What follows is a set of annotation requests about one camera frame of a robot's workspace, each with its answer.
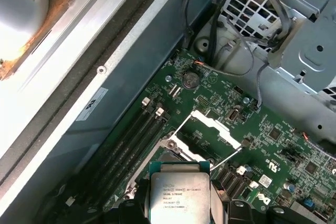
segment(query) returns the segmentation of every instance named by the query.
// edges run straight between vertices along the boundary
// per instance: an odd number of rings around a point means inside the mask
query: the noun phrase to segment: blue component
[[[288,185],[288,190],[289,190],[291,193],[294,193],[294,192],[295,192],[295,185],[293,185],[293,184]]]
[[[305,199],[303,202],[307,207],[313,207],[314,202],[311,199]]]

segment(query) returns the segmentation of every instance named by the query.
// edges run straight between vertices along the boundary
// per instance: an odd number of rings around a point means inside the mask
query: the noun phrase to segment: sticker
[[[262,177],[259,180],[259,184],[261,184],[262,186],[264,186],[266,188],[268,188],[271,183],[272,183],[272,179],[267,177],[265,174],[262,175]]]
[[[71,207],[71,205],[75,202],[75,198],[73,197],[70,197],[67,199],[67,201],[65,202],[65,204],[68,206],[68,207]]]
[[[97,93],[92,97],[90,102],[86,105],[85,109],[79,114],[76,121],[85,121],[90,114],[94,111],[94,109],[97,107],[101,99],[105,96],[105,94],[109,91],[105,88],[98,89]]]

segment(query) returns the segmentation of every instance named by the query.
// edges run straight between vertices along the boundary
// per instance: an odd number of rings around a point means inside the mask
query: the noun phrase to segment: chip
[[[273,128],[271,133],[269,133],[269,136],[272,137],[274,140],[278,140],[280,135],[281,135],[281,131],[279,131],[277,128]]]
[[[313,162],[309,162],[308,165],[305,167],[305,170],[310,174],[313,174],[317,169],[317,165]]]

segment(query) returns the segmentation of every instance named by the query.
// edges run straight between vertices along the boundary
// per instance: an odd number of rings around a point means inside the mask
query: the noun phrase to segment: green circuit board
[[[108,205],[122,197],[132,173],[156,142],[175,131],[192,111],[198,110],[229,128],[235,140],[247,143],[229,162],[251,167],[251,180],[259,186],[250,188],[248,194],[238,198],[250,202],[259,211],[265,211],[271,205],[290,207],[294,201],[308,199],[313,202],[311,212],[322,214],[329,223],[336,223],[336,176],[332,172],[336,163],[305,141],[302,134],[293,132],[293,128],[273,111],[265,106],[256,109],[256,100],[225,76],[194,64],[195,59],[185,50],[177,51],[148,83],[103,144],[117,144],[120,134],[137,117],[146,97],[160,104],[170,116],[114,190]],[[200,78],[199,85],[193,90],[183,86],[182,79],[187,72],[197,73]],[[186,122],[179,131],[179,137],[193,152],[205,159],[212,158],[215,163],[234,151],[216,129],[208,128],[198,120]],[[164,149],[159,149],[152,161],[160,160],[164,152]],[[100,155],[98,152],[92,162],[95,158],[97,162]],[[146,176],[147,168],[139,178]],[[212,179],[219,179],[223,168],[221,166],[212,172]],[[284,183],[295,185],[294,191],[285,190]]]

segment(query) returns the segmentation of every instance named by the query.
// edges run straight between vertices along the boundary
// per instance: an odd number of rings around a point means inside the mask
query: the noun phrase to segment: motherboard
[[[108,210],[133,197],[150,161],[209,161],[211,180],[233,199],[336,223],[336,162],[195,60],[178,50],[155,74],[79,173],[76,201]]]

